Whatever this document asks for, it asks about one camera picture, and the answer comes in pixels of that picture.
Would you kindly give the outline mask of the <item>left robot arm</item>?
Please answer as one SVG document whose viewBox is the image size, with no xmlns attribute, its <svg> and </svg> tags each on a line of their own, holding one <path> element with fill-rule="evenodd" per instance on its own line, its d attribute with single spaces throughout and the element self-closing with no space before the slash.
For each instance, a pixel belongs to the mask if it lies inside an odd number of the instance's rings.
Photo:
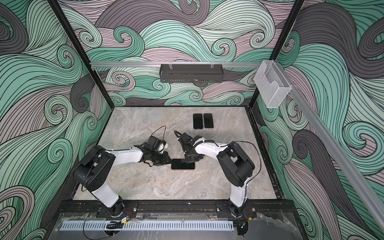
<svg viewBox="0 0 384 240">
<path fill-rule="evenodd" d="M 151 167 L 171 163 L 166 141 L 150 136 L 140 145 L 125 150 L 107 150 L 96 145 L 81 159 L 73 177 L 97 200 L 111 216 L 118 216 L 124 210 L 122 198 L 107 182 L 112 167 L 145 163 Z"/>
</svg>

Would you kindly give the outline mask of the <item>aluminium wall rail right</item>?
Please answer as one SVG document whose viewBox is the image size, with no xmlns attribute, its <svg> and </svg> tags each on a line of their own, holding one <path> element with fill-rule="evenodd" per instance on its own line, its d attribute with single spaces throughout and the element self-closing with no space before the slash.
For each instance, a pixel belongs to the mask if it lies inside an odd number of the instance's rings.
<svg viewBox="0 0 384 240">
<path fill-rule="evenodd" d="M 294 81 L 283 66 L 275 62 L 278 72 L 283 75 L 285 85 L 291 87 L 290 94 L 296 101 L 302 113 L 306 116 L 312 125 L 318 137 L 325 145 L 328 153 L 333 160 L 336 161 L 340 169 L 343 171 L 348 181 L 367 207 L 369 213 L 374 218 L 381 230 L 384 229 L 384 203 L 368 183 L 367 179 L 361 174 L 358 168 L 344 150 L 342 145 L 333 136 L 331 131 L 319 117 L 320 109 L 317 107 L 315 92 L 310 83 L 305 84 L 305 88 L 301 83 Z"/>
</svg>

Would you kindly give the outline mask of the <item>clear acrylic wall holder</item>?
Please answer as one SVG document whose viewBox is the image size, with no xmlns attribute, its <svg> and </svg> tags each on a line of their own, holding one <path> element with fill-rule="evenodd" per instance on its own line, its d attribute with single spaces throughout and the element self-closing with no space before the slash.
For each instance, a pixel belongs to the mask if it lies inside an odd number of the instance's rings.
<svg viewBox="0 0 384 240">
<path fill-rule="evenodd" d="M 278 108 L 292 89 L 283 66 L 275 61 L 263 61 L 254 82 L 269 109 Z"/>
</svg>

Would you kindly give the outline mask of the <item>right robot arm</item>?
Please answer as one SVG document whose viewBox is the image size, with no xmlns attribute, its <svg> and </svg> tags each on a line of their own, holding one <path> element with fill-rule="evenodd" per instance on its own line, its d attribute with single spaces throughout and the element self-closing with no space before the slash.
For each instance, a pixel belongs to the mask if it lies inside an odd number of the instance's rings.
<svg viewBox="0 0 384 240">
<path fill-rule="evenodd" d="M 217 160 L 231 184 L 230 207 L 242 210 L 248 200 L 247 184 L 253 177 L 255 164 L 237 142 L 216 143 L 202 136 L 191 137 L 186 133 L 174 131 L 188 164 L 198 162 L 205 156 Z"/>
</svg>

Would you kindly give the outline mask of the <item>aluminium wall rail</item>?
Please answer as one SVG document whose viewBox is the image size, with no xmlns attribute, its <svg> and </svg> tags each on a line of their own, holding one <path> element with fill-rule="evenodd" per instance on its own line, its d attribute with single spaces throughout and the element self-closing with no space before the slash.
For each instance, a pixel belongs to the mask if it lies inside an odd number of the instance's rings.
<svg viewBox="0 0 384 240">
<path fill-rule="evenodd" d="M 381 230 L 384 229 L 384 203 L 368 183 L 367 179 L 361 174 L 358 168 L 344 150 L 342 145 L 333 136 L 331 131 L 319 117 L 320 109 L 317 107 L 315 92 L 310 83 L 305 84 L 305 88 L 301 83 L 294 81 L 283 66 L 275 62 L 278 72 L 283 75 L 285 85 L 291 87 L 290 94 L 296 101 L 302 113 L 306 116 L 312 125 L 318 137 L 325 145 L 328 153 L 333 160 L 336 161 L 340 169 L 343 171 L 348 181 L 367 207 L 369 213 L 374 218 Z"/>
<path fill-rule="evenodd" d="M 253 69 L 261 62 L 140 62 L 140 61 L 97 61 L 90 62 L 92 68 L 159 68 L 161 65 L 222 65 L 223 68 Z"/>
</svg>

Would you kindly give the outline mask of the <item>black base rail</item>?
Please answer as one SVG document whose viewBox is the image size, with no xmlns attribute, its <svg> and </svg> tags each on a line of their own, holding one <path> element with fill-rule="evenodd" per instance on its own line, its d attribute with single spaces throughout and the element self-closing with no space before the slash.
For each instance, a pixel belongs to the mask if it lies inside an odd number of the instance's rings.
<svg viewBox="0 0 384 240">
<path fill-rule="evenodd" d="M 230 200 L 119 200 L 114 207 L 107 208 L 97 200 L 62 201 L 60 212 L 95 212 L 103 217 L 120 213 L 214 213 L 220 217 L 230 217 L 235 213 L 235 205 Z M 247 200 L 240 208 L 241 214 L 251 212 L 295 211 L 290 200 Z"/>
</svg>

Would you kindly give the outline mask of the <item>purple-edged black smartphone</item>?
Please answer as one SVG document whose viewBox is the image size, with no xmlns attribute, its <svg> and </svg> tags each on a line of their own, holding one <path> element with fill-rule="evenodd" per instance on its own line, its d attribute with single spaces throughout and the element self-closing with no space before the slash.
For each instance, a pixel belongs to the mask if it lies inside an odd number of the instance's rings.
<svg viewBox="0 0 384 240">
<path fill-rule="evenodd" d="M 214 121 L 213 121 L 213 115 L 210 113 L 204 113 L 204 127 L 206 129 L 213 129 L 214 128 Z"/>
</svg>

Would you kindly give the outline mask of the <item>black wall tray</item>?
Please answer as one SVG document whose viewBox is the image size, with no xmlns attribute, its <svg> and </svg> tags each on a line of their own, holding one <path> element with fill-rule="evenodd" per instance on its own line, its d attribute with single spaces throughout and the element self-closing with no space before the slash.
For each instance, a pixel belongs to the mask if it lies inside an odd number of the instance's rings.
<svg viewBox="0 0 384 240">
<path fill-rule="evenodd" d="M 222 65 L 163 64 L 160 67 L 163 83 L 220 83 L 224 79 Z"/>
</svg>

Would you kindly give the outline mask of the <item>black phone case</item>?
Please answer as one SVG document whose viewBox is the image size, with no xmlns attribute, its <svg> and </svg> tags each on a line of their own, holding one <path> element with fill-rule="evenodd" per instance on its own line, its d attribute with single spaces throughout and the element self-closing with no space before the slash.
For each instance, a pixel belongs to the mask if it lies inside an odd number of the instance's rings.
<svg viewBox="0 0 384 240">
<path fill-rule="evenodd" d="M 195 130 L 204 128 L 203 114 L 193 114 L 193 128 Z"/>
</svg>

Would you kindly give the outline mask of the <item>aluminium wall rail back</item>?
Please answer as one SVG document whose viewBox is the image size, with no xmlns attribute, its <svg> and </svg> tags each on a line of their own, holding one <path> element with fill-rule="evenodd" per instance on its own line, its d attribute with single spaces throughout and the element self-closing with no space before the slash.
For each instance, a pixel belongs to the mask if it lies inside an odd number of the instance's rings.
<svg viewBox="0 0 384 240">
<path fill-rule="evenodd" d="M 159 68 L 161 65 L 222 65 L 223 68 L 253 69 L 261 62 L 140 62 L 140 61 L 97 61 L 90 62 L 92 68 Z"/>
</svg>

